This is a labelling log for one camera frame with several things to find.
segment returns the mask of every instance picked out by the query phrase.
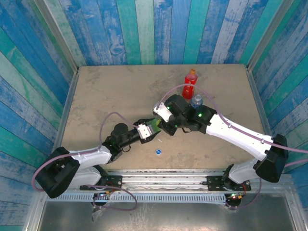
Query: blue bottle cap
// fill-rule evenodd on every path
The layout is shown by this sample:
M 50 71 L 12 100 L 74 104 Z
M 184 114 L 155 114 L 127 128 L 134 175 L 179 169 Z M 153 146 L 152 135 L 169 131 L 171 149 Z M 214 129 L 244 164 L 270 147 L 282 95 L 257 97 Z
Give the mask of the blue bottle cap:
M 156 149 L 155 153 L 156 153 L 157 155 L 160 155 L 160 154 L 162 153 L 162 150 Z

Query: metal edge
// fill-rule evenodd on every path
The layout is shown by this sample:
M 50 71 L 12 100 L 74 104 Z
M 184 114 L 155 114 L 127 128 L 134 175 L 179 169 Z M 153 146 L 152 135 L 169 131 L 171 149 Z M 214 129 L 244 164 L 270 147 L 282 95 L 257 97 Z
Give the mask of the metal edge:
M 56 23 L 51 11 L 45 0 L 34 0 L 34 3 L 38 7 L 39 11 L 41 12 L 43 18 L 45 19 L 48 27 L 50 28 L 52 34 L 54 35 L 55 39 L 57 40 L 61 50 L 63 51 L 64 56 L 66 57 L 69 65 L 71 66 L 73 72 L 77 71 L 78 67 L 75 63 L 75 59 L 67 46 L 67 43 L 64 39 L 64 36 Z
M 73 102 L 73 97 L 74 97 L 74 94 L 75 94 L 78 78 L 79 78 L 79 70 L 77 72 L 75 72 L 74 75 L 73 75 L 71 86 L 69 88 L 67 98 L 66 98 L 66 102 L 65 102 L 65 106 L 64 106 L 64 109 L 63 109 L 60 125 L 59 125 L 59 128 L 58 128 L 58 133 L 57 133 L 56 139 L 55 139 L 54 144 L 53 144 L 53 150 L 60 147 L 60 145 L 62 143 L 62 139 L 63 139 L 63 135 L 64 135 L 69 111 L 71 110 L 71 105 L 72 105 L 72 102 Z
M 285 198 L 287 200 L 296 231 L 306 231 L 307 219 L 296 190 L 293 190 L 291 193 L 286 193 Z
M 250 57 L 247 68 L 249 71 L 253 70 L 256 66 L 260 56 L 262 55 L 264 49 L 266 48 L 267 44 L 269 43 L 271 37 L 273 36 L 274 32 L 276 31 L 278 25 L 282 21 L 285 13 L 290 8 L 291 4 L 294 0 L 284 0 L 280 7 L 278 8 L 277 12 L 275 13 L 271 23 L 269 24 L 268 28 L 266 29 L 264 35 L 262 36 L 260 42 L 257 45 L 254 53 Z
M 37 231 L 41 216 L 43 214 L 44 204 L 47 199 L 47 194 L 36 192 L 32 199 L 32 203 L 26 217 L 23 231 Z
M 257 110 L 259 112 L 259 116 L 260 116 L 260 120 L 264 129 L 264 132 L 266 135 L 272 135 L 271 130 L 270 130 L 270 125 L 268 122 L 268 119 L 266 117 L 264 108 L 263 108 L 263 104 L 259 95 L 259 92 L 257 90 L 257 86 L 255 83 L 255 79 L 254 76 L 252 74 L 252 71 L 248 71 L 248 69 L 246 69 L 246 74 L 247 74 L 247 78 L 250 84 L 250 88 L 252 91 L 252 95 L 254 96 L 255 102 L 256 102 L 256 106 L 257 106 Z

